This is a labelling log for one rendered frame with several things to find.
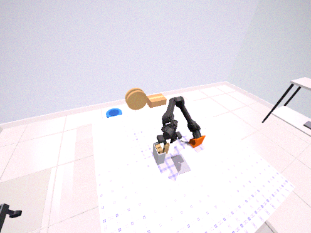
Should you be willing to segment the grey open bin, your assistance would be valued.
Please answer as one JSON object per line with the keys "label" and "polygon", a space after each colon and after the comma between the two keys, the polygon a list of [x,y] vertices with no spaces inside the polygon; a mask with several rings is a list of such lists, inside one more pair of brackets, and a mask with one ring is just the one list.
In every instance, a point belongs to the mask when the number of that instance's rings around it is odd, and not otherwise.
{"label": "grey open bin", "polygon": [[153,156],[155,158],[156,164],[160,165],[160,164],[164,163],[165,157],[166,157],[166,153],[163,153],[163,154],[160,154],[160,155],[157,153],[155,145],[158,145],[158,144],[160,144],[160,143],[159,142],[154,142],[153,143],[152,154],[153,154]]}

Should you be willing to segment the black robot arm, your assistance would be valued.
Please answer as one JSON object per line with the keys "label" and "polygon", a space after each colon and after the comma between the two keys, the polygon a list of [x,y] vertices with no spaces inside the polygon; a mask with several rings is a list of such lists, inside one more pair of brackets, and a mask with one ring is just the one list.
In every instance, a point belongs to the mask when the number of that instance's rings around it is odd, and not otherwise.
{"label": "black robot arm", "polygon": [[163,132],[162,136],[166,140],[170,140],[173,134],[177,130],[178,121],[174,119],[174,114],[173,114],[175,105],[178,108],[180,108],[180,110],[182,111],[182,114],[187,120],[187,127],[189,131],[192,132],[193,139],[198,139],[198,138],[203,137],[201,136],[201,132],[200,132],[201,127],[190,116],[185,106],[185,100],[183,96],[173,97],[169,100],[167,110],[165,114],[163,114],[162,116],[162,126],[163,126],[161,128],[161,131]]}

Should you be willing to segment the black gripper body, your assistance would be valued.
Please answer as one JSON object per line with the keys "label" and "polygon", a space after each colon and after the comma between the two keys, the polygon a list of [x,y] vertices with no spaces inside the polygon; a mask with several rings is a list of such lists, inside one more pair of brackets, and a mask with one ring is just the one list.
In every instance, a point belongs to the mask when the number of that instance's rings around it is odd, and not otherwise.
{"label": "black gripper body", "polygon": [[[178,140],[180,140],[180,139],[182,139],[182,135],[181,135],[181,133],[180,132],[175,132],[174,134],[173,134],[173,136],[171,137],[171,139],[177,139],[177,137],[178,137]],[[164,143],[164,142],[166,142],[166,139],[162,136],[162,135],[157,135],[157,141],[159,142],[159,143]]]}

